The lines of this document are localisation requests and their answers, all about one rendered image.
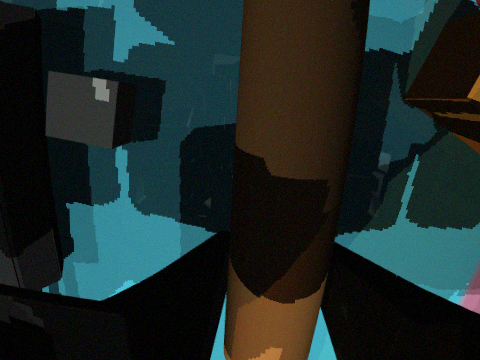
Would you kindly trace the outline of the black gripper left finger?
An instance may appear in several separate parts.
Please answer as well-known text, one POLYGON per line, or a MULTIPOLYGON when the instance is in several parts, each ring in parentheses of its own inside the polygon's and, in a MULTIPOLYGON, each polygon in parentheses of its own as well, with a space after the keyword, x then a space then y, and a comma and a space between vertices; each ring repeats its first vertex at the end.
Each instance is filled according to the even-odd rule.
POLYGON ((0 360, 211 360, 229 239, 219 231, 101 301, 0 283, 0 360))

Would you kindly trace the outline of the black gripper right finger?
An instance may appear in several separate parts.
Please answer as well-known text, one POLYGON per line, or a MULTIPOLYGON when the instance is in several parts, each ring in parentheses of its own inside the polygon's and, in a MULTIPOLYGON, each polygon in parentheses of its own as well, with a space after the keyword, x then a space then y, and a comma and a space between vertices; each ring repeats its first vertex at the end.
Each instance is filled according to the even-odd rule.
POLYGON ((480 315, 333 243, 321 301, 337 360, 480 360, 480 315))

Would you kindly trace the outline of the orange long bar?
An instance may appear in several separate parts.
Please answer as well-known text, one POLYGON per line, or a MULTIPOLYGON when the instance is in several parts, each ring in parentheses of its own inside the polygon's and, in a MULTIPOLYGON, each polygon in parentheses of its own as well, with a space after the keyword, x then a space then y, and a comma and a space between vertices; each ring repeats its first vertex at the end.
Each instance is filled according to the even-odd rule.
POLYGON ((405 101, 480 153, 480 12, 445 23, 405 101))

